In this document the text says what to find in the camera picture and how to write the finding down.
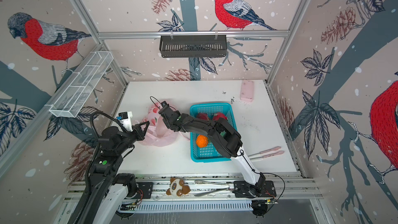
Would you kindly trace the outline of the pink plastic bag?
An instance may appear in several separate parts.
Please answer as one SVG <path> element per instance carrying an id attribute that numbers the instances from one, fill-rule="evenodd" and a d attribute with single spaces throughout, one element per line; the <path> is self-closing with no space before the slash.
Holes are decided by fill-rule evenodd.
<path id="1" fill-rule="evenodd" d="M 163 117 L 159 114 L 161 108 L 161 104 L 156 102 L 149 108 L 147 116 L 143 118 L 142 122 L 149 121 L 149 127 L 145 139 L 140 141 L 140 144 L 165 147 L 175 143 L 179 138 L 188 141 L 189 139 L 181 132 L 174 132 L 166 127 Z"/>

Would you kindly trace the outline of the red dragon fruit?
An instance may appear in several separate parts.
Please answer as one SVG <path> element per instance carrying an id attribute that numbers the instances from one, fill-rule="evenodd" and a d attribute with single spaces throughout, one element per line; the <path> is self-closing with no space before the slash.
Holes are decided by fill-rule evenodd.
<path id="1" fill-rule="evenodd" d="M 207 121 L 210 120 L 206 113 L 198 113 L 196 117 L 202 120 L 207 120 Z"/>

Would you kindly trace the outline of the orange fruit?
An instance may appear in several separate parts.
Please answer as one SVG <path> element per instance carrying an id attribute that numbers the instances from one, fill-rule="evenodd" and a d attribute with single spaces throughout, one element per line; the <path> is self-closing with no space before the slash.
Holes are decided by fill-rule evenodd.
<path id="1" fill-rule="evenodd" d="M 204 135 L 199 135 L 195 142 L 198 148 L 205 148 L 209 144 L 209 139 Z"/>

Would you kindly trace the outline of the teal plastic basket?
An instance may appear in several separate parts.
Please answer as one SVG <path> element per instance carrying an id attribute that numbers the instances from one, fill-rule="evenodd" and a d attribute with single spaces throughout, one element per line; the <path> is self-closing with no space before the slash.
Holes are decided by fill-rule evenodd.
<path id="1" fill-rule="evenodd" d="M 210 119 L 212 119 L 217 113 L 223 113 L 228 120 L 228 123 L 237 130 L 232 106 L 229 103 L 206 103 L 206 104 L 196 104 L 190 107 L 190 116 L 196 117 L 199 113 L 206 114 Z M 200 148 L 196 144 L 196 140 L 199 134 L 190 133 L 190 150 L 191 159 L 194 162 L 225 162 L 231 159 L 223 157 L 219 152 L 217 152 L 214 145 L 209 142 L 204 148 Z"/>

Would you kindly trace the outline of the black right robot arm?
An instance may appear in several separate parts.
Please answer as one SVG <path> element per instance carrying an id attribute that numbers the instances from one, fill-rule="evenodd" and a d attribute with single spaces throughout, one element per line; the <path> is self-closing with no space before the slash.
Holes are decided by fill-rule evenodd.
<path id="1" fill-rule="evenodd" d="M 203 135 L 212 142 L 223 157 L 231 159 L 245 180 L 243 189 L 234 193 L 242 197 L 260 197 L 266 178 L 259 172 L 244 150 L 241 135 L 225 119 L 202 120 L 188 114 L 181 114 L 165 101 L 159 111 L 168 129 L 174 132 L 190 132 Z"/>

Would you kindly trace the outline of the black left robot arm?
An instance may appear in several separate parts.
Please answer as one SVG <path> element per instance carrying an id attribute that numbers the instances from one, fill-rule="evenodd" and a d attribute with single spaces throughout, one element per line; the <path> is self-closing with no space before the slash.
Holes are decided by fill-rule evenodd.
<path id="1" fill-rule="evenodd" d="M 70 224 L 108 224 L 125 199 L 135 204 L 149 199 L 152 183 L 137 183 L 131 173 L 120 173 L 124 156 L 142 141 L 148 121 L 136 124 L 131 131 L 122 124 L 104 129 L 98 138 L 98 150 L 88 168 L 86 188 L 74 209 Z"/>

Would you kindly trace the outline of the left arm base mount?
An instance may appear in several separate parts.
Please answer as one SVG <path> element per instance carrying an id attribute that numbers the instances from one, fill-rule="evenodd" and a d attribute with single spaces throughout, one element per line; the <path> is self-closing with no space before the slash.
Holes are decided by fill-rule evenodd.
<path id="1" fill-rule="evenodd" d="M 128 193 L 126 199 L 150 199 L 153 192 L 152 182 L 135 183 L 127 186 Z"/>

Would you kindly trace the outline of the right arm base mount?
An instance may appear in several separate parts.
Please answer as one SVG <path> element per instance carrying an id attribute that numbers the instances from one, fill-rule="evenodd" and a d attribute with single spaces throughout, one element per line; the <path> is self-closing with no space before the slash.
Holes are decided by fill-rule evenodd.
<path id="1" fill-rule="evenodd" d="M 274 182 L 266 180 L 262 189 L 259 190 L 256 186 L 251 185 L 244 180 L 234 182 L 233 193 L 236 198 L 276 198 L 277 193 L 275 190 Z"/>

